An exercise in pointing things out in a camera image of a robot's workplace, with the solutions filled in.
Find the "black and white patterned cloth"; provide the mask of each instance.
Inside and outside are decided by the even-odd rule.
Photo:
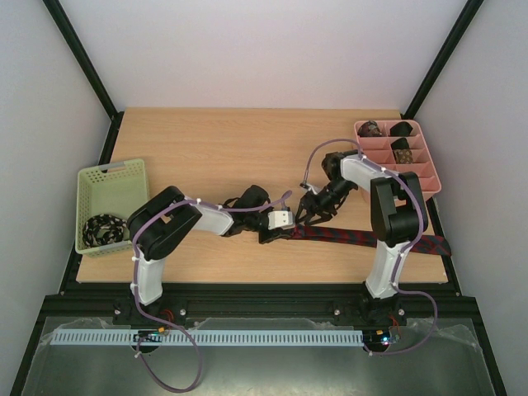
[[[89,248],[118,243],[125,237],[126,221],[112,214],[98,214],[84,224],[82,241]]]

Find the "gray wall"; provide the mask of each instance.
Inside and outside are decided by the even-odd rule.
[[[465,0],[62,0],[116,106],[404,110]]]
[[[526,1],[484,2],[417,115],[455,269],[512,395],[528,385],[527,17]]]
[[[75,230],[76,175],[109,126],[42,1],[1,1],[0,394],[8,394]]]

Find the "storage box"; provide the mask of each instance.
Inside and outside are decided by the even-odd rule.
[[[406,137],[414,163],[397,164],[393,150],[390,145],[401,136],[390,136],[390,129],[398,122],[406,121],[412,126],[411,135]],[[422,133],[420,125],[413,120],[376,120],[375,122],[381,130],[381,137],[362,138],[357,132],[365,121],[357,121],[354,124],[354,134],[357,142],[365,152],[365,155],[375,163],[383,165],[387,169],[398,172],[415,172],[420,179],[423,199],[428,200],[441,190],[440,179],[436,173],[435,164],[431,159],[429,148]]]
[[[131,248],[124,240],[100,247],[88,247],[83,241],[84,224],[95,215],[114,215],[127,220],[149,200],[149,183],[142,159],[88,167],[78,173],[75,250],[97,257]]]

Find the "black post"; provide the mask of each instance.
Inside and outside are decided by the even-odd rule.
[[[404,119],[411,120],[416,116],[418,109],[420,109],[423,101],[425,101],[427,94],[431,90],[444,66],[446,66],[449,57],[451,54],[453,54],[453,51],[459,44],[460,39],[464,35],[466,29],[473,20],[473,17],[479,10],[483,1],[484,0],[468,0],[468,2],[465,4],[462,12],[460,13],[458,19],[453,25],[453,28],[447,36],[447,39],[445,39],[442,48],[440,48],[435,61],[432,63],[431,68],[429,68],[429,71],[426,74],[426,77],[423,79],[422,84],[418,88],[416,95],[414,95],[411,104],[403,115]]]
[[[92,88],[101,101],[102,106],[105,108],[106,113],[110,119],[113,120],[117,116],[117,109],[110,99],[104,85],[102,85],[102,81],[97,75],[97,71],[93,67],[92,61],[88,58],[88,54],[84,50],[83,44],[78,38],[77,33],[75,33],[75,30],[73,29],[66,12],[64,12],[64,9],[60,5],[59,0],[43,0],[43,2],[48,8],[49,13],[53,17],[60,32],[63,34],[64,39],[72,50],[73,55],[81,66],[86,78],[92,85]]]

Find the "black metal frame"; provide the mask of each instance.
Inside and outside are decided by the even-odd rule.
[[[99,160],[99,164],[108,163],[111,160],[124,113],[123,111],[118,112],[113,105],[59,1],[43,0],[43,2],[112,121]],[[403,118],[409,119],[416,115],[482,2],[483,0],[468,0]],[[435,233],[444,236],[434,200],[427,202],[427,209]],[[76,277],[81,259],[82,257],[72,248],[59,294],[45,297],[16,382],[13,385],[12,394],[20,394],[23,389],[46,318],[108,317],[114,311],[115,301],[130,295],[127,284],[77,283]],[[448,279],[447,283],[402,284],[400,287],[405,290],[424,290],[430,293],[438,303],[441,318],[472,319],[495,391],[497,394],[506,394],[477,303],[474,298],[461,295],[451,259],[443,257],[442,260]],[[360,295],[361,285],[359,284],[212,285],[171,283],[164,284],[163,290],[165,296],[181,301],[185,305],[187,323],[209,317],[302,317],[329,321],[335,324],[352,324],[359,329],[367,328],[362,322],[356,321],[354,315],[346,314],[347,307],[354,304]],[[431,305],[428,301],[408,297],[403,297],[403,301],[408,317],[420,318],[431,315]],[[340,310],[344,314],[336,317],[333,314],[336,307],[342,308]]]

